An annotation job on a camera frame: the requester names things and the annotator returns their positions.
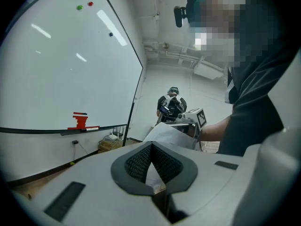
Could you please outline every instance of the person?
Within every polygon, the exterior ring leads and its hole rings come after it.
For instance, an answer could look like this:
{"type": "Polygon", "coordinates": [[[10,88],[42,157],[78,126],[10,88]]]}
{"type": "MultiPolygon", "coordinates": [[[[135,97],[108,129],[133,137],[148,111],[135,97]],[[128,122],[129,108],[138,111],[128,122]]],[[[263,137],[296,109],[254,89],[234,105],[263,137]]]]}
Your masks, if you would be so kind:
{"type": "Polygon", "coordinates": [[[175,118],[178,116],[179,113],[185,112],[187,109],[186,101],[179,96],[179,89],[177,87],[171,87],[169,91],[167,92],[167,95],[162,96],[158,100],[157,105],[157,116],[158,121],[160,122],[166,122],[166,121],[174,121],[175,118]],[[167,107],[170,109],[171,116],[167,116],[166,113],[162,113],[160,111],[161,107],[167,107]]]}
{"type": "Polygon", "coordinates": [[[293,8],[289,1],[246,0],[239,9],[230,10],[220,0],[187,0],[190,27],[211,28],[235,39],[225,97],[233,104],[232,114],[204,127],[198,138],[220,141],[218,153],[243,156],[248,146],[283,128],[268,92],[300,47],[291,27],[297,26],[287,16],[288,8],[293,8]]]}

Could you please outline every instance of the floor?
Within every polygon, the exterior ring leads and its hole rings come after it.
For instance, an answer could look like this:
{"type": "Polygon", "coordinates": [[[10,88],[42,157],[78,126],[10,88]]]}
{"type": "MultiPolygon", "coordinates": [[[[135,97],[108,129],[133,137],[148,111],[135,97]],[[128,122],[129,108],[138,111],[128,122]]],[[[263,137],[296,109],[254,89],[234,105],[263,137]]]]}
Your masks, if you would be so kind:
{"type": "MultiPolygon", "coordinates": [[[[136,144],[138,142],[136,141],[132,141],[132,140],[127,140],[126,141],[126,145],[132,145],[132,144],[136,144]]],[[[20,193],[21,195],[25,196],[28,199],[33,198],[38,191],[45,186],[48,182],[50,182],[52,179],[54,179],[55,177],[57,177],[58,175],[60,175],[62,172],[64,172],[66,169],[56,172],[54,174],[51,174],[45,178],[41,178],[38,179],[36,181],[30,182],[30,183],[26,183],[20,186],[16,186],[14,188],[12,188],[12,191],[15,191],[17,193],[20,193]]]]}

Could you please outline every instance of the cable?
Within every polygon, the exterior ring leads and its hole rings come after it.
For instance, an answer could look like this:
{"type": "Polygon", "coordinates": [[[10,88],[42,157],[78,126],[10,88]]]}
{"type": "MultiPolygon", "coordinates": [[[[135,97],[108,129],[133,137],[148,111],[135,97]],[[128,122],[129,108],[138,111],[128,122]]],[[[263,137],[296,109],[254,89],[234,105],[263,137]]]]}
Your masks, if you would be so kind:
{"type": "Polygon", "coordinates": [[[73,153],[73,162],[74,162],[74,160],[75,160],[75,145],[72,144],[72,146],[73,146],[73,151],[74,151],[74,153],[73,153]]]}
{"type": "MultiPolygon", "coordinates": [[[[79,145],[81,146],[81,148],[83,148],[85,150],[85,148],[81,145],[81,143],[79,143],[79,145]]],[[[85,150],[85,152],[87,153],[88,155],[88,152],[85,150]]]]}
{"type": "Polygon", "coordinates": [[[201,149],[201,152],[202,152],[203,150],[202,150],[202,145],[201,145],[200,141],[199,141],[199,148],[201,149]]]}
{"type": "Polygon", "coordinates": [[[108,136],[105,136],[102,140],[100,140],[98,143],[101,143],[106,137],[108,137],[108,136]]]}

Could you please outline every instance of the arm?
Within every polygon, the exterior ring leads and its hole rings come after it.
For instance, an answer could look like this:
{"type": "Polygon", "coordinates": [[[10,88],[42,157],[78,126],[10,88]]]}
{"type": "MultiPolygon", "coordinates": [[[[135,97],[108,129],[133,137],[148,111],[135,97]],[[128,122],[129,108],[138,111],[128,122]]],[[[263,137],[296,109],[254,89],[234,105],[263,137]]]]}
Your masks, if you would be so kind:
{"type": "Polygon", "coordinates": [[[159,100],[158,100],[158,104],[157,104],[157,116],[159,117],[160,116],[160,107],[161,107],[161,103],[162,101],[165,100],[165,97],[162,96],[159,100]]]}
{"type": "Polygon", "coordinates": [[[206,126],[202,129],[200,136],[198,137],[199,141],[220,141],[225,133],[225,129],[229,123],[230,116],[226,119],[222,120],[221,122],[206,126]]]}
{"type": "Polygon", "coordinates": [[[181,98],[180,101],[182,102],[183,109],[184,109],[184,112],[185,112],[186,109],[187,109],[187,103],[186,103],[186,101],[183,98],[181,98]]]}

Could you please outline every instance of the black trim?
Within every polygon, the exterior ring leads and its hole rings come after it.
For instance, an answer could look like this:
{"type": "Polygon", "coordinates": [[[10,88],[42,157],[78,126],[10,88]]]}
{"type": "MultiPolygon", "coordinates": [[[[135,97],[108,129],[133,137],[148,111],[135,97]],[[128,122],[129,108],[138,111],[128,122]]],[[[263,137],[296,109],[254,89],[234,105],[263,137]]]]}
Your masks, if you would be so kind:
{"type": "Polygon", "coordinates": [[[131,107],[131,111],[130,111],[130,116],[128,117],[127,127],[126,127],[126,131],[125,131],[125,134],[124,134],[122,146],[125,146],[126,142],[127,142],[127,133],[128,133],[128,128],[130,126],[130,122],[131,122],[131,117],[132,117],[134,105],[135,105],[135,103],[133,102],[132,103],[132,107],[131,107]]]}
{"type": "Polygon", "coordinates": [[[135,139],[135,138],[132,138],[132,137],[129,137],[127,138],[128,140],[132,140],[132,141],[136,141],[136,142],[142,142],[141,140],[138,140],[138,139],[135,139]]]}
{"type": "Polygon", "coordinates": [[[74,135],[74,134],[82,134],[89,133],[101,130],[113,129],[115,127],[126,126],[126,124],[115,125],[115,126],[104,126],[100,127],[98,130],[89,130],[89,131],[80,131],[80,129],[74,130],[29,130],[29,129],[14,129],[14,128],[5,128],[0,127],[0,132],[3,133],[14,133],[14,134],[58,134],[60,133],[62,136],[66,135],[74,135]]]}
{"type": "MultiPolygon", "coordinates": [[[[20,18],[20,17],[21,17],[21,16],[22,16],[22,15],[23,15],[23,14],[24,14],[31,6],[32,6],[32,5],[34,5],[37,1],[39,1],[39,0],[34,0],[32,3],[29,3],[29,4],[22,10],[22,13],[18,14],[17,17],[14,17],[14,18],[12,19],[12,22],[8,25],[8,29],[7,29],[7,31],[6,31],[6,33],[5,33],[5,35],[3,36],[3,39],[2,39],[2,41],[1,41],[1,45],[2,45],[2,43],[3,43],[3,41],[4,41],[5,37],[6,37],[6,35],[7,35],[8,32],[10,31],[10,29],[11,29],[11,28],[13,27],[13,25],[16,23],[16,21],[18,21],[18,19],[19,19],[19,18],[20,18]]],[[[138,54],[137,54],[137,52],[136,52],[136,50],[135,50],[135,48],[134,48],[134,46],[133,46],[133,44],[132,44],[132,42],[131,42],[131,40],[130,40],[130,38],[129,38],[129,36],[128,36],[128,34],[127,34],[127,32],[126,32],[126,30],[125,30],[123,24],[122,24],[122,22],[121,22],[121,20],[119,19],[118,15],[117,15],[117,13],[116,13],[116,11],[115,11],[115,9],[113,8],[111,2],[110,2],[109,0],[107,0],[107,2],[108,2],[108,4],[109,4],[109,6],[111,7],[111,9],[113,10],[113,12],[114,12],[116,18],[119,20],[119,22],[120,22],[120,24],[121,24],[121,26],[122,26],[124,32],[125,32],[126,35],[127,35],[128,40],[129,40],[130,43],[131,43],[132,48],[133,48],[133,50],[134,50],[134,52],[135,52],[135,54],[136,54],[136,56],[137,56],[137,58],[138,58],[138,60],[139,60],[140,66],[142,67],[142,70],[141,70],[141,73],[140,73],[140,77],[139,77],[139,81],[140,81],[141,75],[142,75],[142,72],[143,72],[143,65],[142,65],[142,63],[141,63],[141,61],[140,61],[140,58],[139,58],[139,56],[138,56],[138,54]]],[[[137,92],[137,89],[138,89],[139,81],[138,81],[137,86],[136,86],[134,98],[135,98],[135,95],[136,95],[136,92],[137,92]]],[[[0,127],[0,132],[4,132],[4,133],[16,133],[16,134],[56,134],[56,133],[60,133],[62,136],[65,136],[65,135],[74,135],[74,134],[81,134],[81,133],[89,133],[89,132],[95,132],[95,131],[107,130],[107,129],[112,129],[112,128],[115,128],[115,127],[126,126],[126,125],[127,125],[127,124],[115,125],[115,126],[107,126],[107,127],[101,127],[101,128],[99,128],[99,130],[92,130],[92,131],[80,131],[79,129],[75,129],[75,130],[31,130],[31,129],[13,129],[13,128],[4,128],[4,127],[0,127]]]]}
{"type": "Polygon", "coordinates": [[[233,164],[233,163],[229,163],[229,162],[225,162],[225,161],[217,161],[215,163],[215,165],[223,167],[223,168],[228,168],[231,170],[236,170],[238,165],[237,164],[233,164]]]}
{"type": "Polygon", "coordinates": [[[11,30],[11,28],[15,25],[15,23],[19,20],[19,18],[32,6],[34,5],[37,1],[39,0],[34,0],[31,3],[27,2],[27,0],[25,0],[24,4],[18,9],[18,11],[16,12],[16,14],[14,15],[14,17],[12,18],[12,20],[10,21],[10,23],[8,24],[4,36],[2,37],[1,40],[1,45],[3,43],[3,41],[6,38],[6,35],[9,33],[9,31],[11,30]]]}
{"type": "MultiPolygon", "coordinates": [[[[97,153],[98,153],[98,150],[96,150],[96,151],[94,151],[92,153],[89,153],[88,155],[85,155],[85,156],[83,156],[81,158],[78,158],[78,159],[74,160],[74,162],[77,163],[77,162],[79,162],[79,161],[81,161],[81,160],[83,160],[83,159],[85,159],[85,158],[87,158],[89,156],[96,155],[97,153]]],[[[52,169],[50,169],[48,171],[41,172],[39,174],[35,174],[35,175],[29,176],[29,177],[26,177],[26,178],[21,178],[21,179],[10,181],[10,182],[6,182],[6,183],[7,183],[7,185],[8,185],[9,188],[13,188],[15,186],[20,186],[20,185],[23,185],[23,184],[26,184],[26,183],[30,183],[30,182],[39,180],[41,178],[45,178],[45,177],[47,177],[49,175],[52,175],[52,174],[54,174],[56,172],[59,172],[61,170],[69,168],[69,167],[71,167],[70,162],[68,162],[68,163],[66,163],[64,165],[58,166],[56,168],[52,168],[52,169]]]]}
{"type": "Polygon", "coordinates": [[[141,61],[140,61],[140,58],[139,58],[139,56],[138,56],[138,54],[137,54],[137,52],[136,52],[136,50],[135,50],[135,48],[134,48],[134,46],[133,46],[133,44],[132,44],[132,41],[130,40],[130,37],[128,36],[128,34],[127,34],[127,32],[126,32],[126,30],[125,30],[125,28],[124,28],[124,26],[123,26],[121,20],[119,19],[118,15],[117,15],[117,13],[116,13],[116,11],[115,11],[115,9],[114,9],[114,7],[112,6],[110,0],[107,0],[107,2],[108,2],[108,4],[109,4],[109,6],[111,7],[111,9],[113,10],[113,12],[114,12],[115,16],[117,17],[117,19],[119,20],[119,22],[120,22],[120,24],[121,24],[121,26],[122,26],[124,32],[126,33],[127,38],[128,38],[128,40],[130,41],[130,43],[131,43],[131,45],[132,45],[132,48],[133,48],[133,50],[134,50],[134,52],[135,52],[135,54],[136,54],[136,56],[137,56],[137,59],[138,59],[139,62],[140,62],[140,65],[141,65],[142,71],[143,71],[143,65],[142,65],[142,63],[141,63],[141,61]]]}
{"type": "Polygon", "coordinates": [[[85,187],[85,184],[71,182],[44,212],[56,221],[61,222],[85,187]]]}
{"type": "Polygon", "coordinates": [[[145,184],[151,162],[166,185],[167,196],[186,191],[198,174],[198,167],[191,159],[158,142],[145,142],[113,162],[112,178],[129,194],[154,196],[152,187],[145,184]]]}
{"type": "MultiPolygon", "coordinates": [[[[120,24],[121,24],[121,26],[122,26],[124,32],[126,33],[127,38],[128,38],[128,40],[130,41],[131,46],[132,46],[132,48],[133,48],[133,50],[134,50],[134,52],[135,52],[135,54],[136,54],[136,56],[137,56],[137,59],[139,60],[139,63],[140,63],[140,65],[141,65],[141,68],[142,68],[141,73],[140,73],[140,77],[139,77],[139,80],[138,80],[138,83],[137,83],[137,86],[136,86],[136,90],[135,90],[133,102],[132,102],[132,103],[134,103],[135,95],[136,95],[136,93],[137,93],[138,85],[139,85],[139,82],[140,82],[140,79],[141,79],[141,75],[142,75],[142,72],[143,72],[143,69],[144,69],[144,68],[143,68],[143,65],[142,65],[142,63],[141,63],[141,60],[140,60],[140,58],[139,58],[139,56],[138,56],[138,54],[137,54],[137,52],[136,52],[136,49],[134,48],[133,43],[132,43],[130,37],[128,36],[127,31],[125,30],[125,28],[124,28],[124,26],[123,26],[121,20],[119,19],[118,15],[117,15],[117,13],[116,13],[116,11],[115,11],[115,9],[114,9],[114,7],[112,6],[110,0],[107,0],[107,2],[108,2],[108,4],[109,4],[109,6],[111,7],[111,9],[113,10],[113,12],[114,12],[116,18],[117,18],[118,21],[120,22],[120,24]]],[[[130,123],[131,114],[132,114],[132,113],[130,112],[128,124],[130,123]]],[[[125,144],[126,144],[126,143],[125,143],[126,137],[127,137],[127,131],[126,131],[126,134],[125,134],[125,136],[124,136],[124,142],[123,142],[123,145],[122,145],[122,146],[125,146],[125,144]]]]}

